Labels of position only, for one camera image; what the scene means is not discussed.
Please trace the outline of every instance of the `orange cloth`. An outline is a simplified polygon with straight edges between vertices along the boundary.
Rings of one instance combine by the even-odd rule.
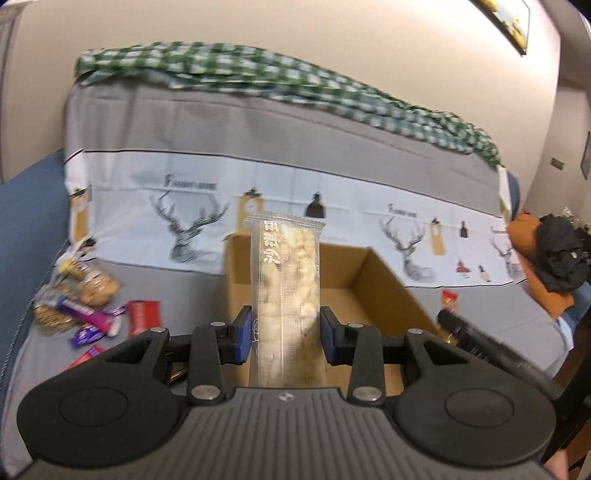
[[[535,230],[540,221],[528,213],[520,214],[507,225],[507,233],[515,250],[530,261],[533,261],[538,249],[535,243]]]
[[[552,320],[557,320],[563,312],[574,305],[574,298],[570,293],[556,293],[546,290],[544,284],[535,274],[533,265],[527,258],[517,252],[521,268],[527,278],[531,297],[548,312]]]
[[[570,293],[549,292],[535,274],[531,260],[534,259],[537,249],[535,229],[539,224],[540,221],[537,218],[522,213],[507,225],[507,233],[513,247],[517,250],[531,297],[548,312],[553,320],[556,320],[567,308],[574,305],[574,298]]]

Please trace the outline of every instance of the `clear plastic wrapper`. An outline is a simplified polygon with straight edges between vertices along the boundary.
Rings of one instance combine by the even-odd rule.
[[[77,299],[89,307],[102,307],[121,289],[113,275],[92,264],[68,258],[60,264],[59,270],[80,283]]]
[[[250,215],[254,309],[249,384],[322,387],[319,236],[324,224],[279,213]]]

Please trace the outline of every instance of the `white wall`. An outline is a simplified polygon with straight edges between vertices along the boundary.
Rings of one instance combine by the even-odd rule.
[[[489,132],[530,188],[550,123],[560,36],[538,0],[525,57],[470,0],[39,0],[20,25],[2,146],[7,177],[63,144],[63,105],[85,49],[145,41],[270,48]]]
[[[547,213],[558,215],[568,206],[576,216],[583,218],[591,180],[585,182],[580,163],[589,130],[591,109],[586,92],[561,83],[556,92],[540,168],[524,203],[526,210],[539,217]],[[553,157],[564,163],[562,171],[550,165]],[[586,210],[585,215],[589,218],[586,221],[591,221],[591,205]]]

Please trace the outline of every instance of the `red candy wrapper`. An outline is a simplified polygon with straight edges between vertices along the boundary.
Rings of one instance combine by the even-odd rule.
[[[129,336],[139,335],[153,327],[160,327],[160,302],[131,300],[129,302]]]
[[[70,368],[74,368],[80,364],[83,364],[87,360],[90,360],[91,358],[100,355],[104,351],[105,351],[105,349],[102,348],[100,345],[95,345],[93,347],[90,347],[84,353],[84,355],[82,355],[78,360],[75,360],[74,363],[72,363],[68,368],[66,368],[66,370],[69,370]]]

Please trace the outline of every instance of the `green checkered cloth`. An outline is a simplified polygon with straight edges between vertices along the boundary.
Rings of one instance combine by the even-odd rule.
[[[229,43],[157,42],[89,50],[76,77],[91,85],[135,77],[170,89],[249,95],[306,105],[459,153],[501,163],[486,132],[450,112],[428,110],[317,65]]]

